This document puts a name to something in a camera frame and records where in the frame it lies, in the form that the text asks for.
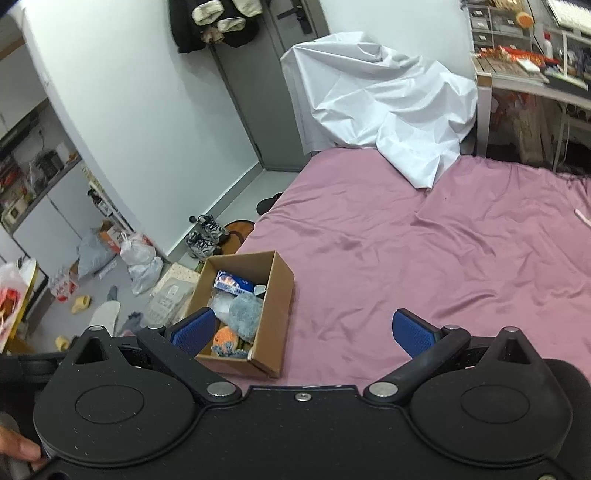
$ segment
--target sneaker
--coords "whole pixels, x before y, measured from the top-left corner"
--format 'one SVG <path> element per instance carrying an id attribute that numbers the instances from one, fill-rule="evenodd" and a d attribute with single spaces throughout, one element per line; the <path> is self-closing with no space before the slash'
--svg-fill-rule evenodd
<path id="1" fill-rule="evenodd" d="M 196 223 L 201 230 L 203 238 L 213 244 L 221 245 L 230 238 L 230 232 L 217 223 L 212 215 L 201 215 L 199 218 L 192 216 L 189 221 Z"/>
<path id="2" fill-rule="evenodd" d="M 202 262 L 206 261 L 213 255 L 219 255 L 222 253 L 221 248 L 205 239 L 197 232 L 188 234 L 185 237 L 185 244 L 187 245 L 187 253 L 189 256 Z"/>

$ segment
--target white wall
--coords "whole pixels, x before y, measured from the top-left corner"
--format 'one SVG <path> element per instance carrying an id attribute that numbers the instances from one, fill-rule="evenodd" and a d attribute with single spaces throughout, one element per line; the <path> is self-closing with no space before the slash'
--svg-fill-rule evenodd
<path id="1" fill-rule="evenodd" d="M 407 55 L 438 60 L 474 78 L 470 37 L 459 0 L 320 0 L 330 31 L 364 31 Z"/>
<path id="2" fill-rule="evenodd" d="M 133 226 L 170 252 L 189 216 L 257 163 L 211 55 L 177 53 L 166 1 L 21 3 L 70 138 Z"/>

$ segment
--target gray door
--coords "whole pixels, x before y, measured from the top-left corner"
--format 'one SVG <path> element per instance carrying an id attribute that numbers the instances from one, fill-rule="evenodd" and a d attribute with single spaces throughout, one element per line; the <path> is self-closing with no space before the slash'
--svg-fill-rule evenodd
<path id="1" fill-rule="evenodd" d="M 213 54 L 263 167 L 300 171 L 309 155 L 302 152 L 280 57 L 328 28 L 317 0 L 265 1 L 256 39 L 240 48 L 216 45 Z"/>

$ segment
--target plastic bag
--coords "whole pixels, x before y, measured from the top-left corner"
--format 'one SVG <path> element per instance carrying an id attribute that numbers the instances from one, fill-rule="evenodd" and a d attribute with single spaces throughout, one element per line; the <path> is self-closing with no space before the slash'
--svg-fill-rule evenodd
<path id="1" fill-rule="evenodd" d="M 121 258 L 130 267 L 132 265 L 148 265 L 156 256 L 156 249 L 148 245 L 141 233 L 125 237 L 121 243 Z"/>
<path id="2" fill-rule="evenodd" d="M 17 295 L 9 295 L 10 291 L 17 292 Z M 17 266 L 14 263 L 8 263 L 0 267 L 0 296 L 5 299 L 11 297 L 16 299 L 12 306 L 12 312 L 6 317 L 0 319 L 0 352 L 4 350 L 4 346 L 8 340 L 8 336 L 17 319 L 18 311 L 22 306 L 22 302 L 27 292 L 27 284 L 22 279 Z"/>
<path id="3" fill-rule="evenodd" d="M 160 257 L 154 257 L 147 265 L 133 265 L 129 267 L 128 271 L 129 275 L 131 275 L 131 291 L 133 294 L 137 296 L 153 288 L 158 283 L 163 265 Z"/>
<path id="4" fill-rule="evenodd" d="M 94 273 L 103 268 L 115 257 L 113 252 L 105 245 L 98 235 L 98 230 L 91 230 L 78 247 L 80 262 L 78 263 L 78 278 Z"/>

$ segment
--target blue gripper pad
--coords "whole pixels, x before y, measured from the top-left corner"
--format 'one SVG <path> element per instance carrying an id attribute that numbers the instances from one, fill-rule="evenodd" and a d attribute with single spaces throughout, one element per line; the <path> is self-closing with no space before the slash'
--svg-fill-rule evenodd
<path id="1" fill-rule="evenodd" d="M 216 334 L 216 315 L 207 307 L 199 309 L 166 330 L 166 337 L 189 356 L 197 355 Z"/>
<path id="2" fill-rule="evenodd" d="M 441 339 L 441 330 L 407 309 L 398 309 L 392 318 L 394 340 L 412 358 L 429 350 Z"/>

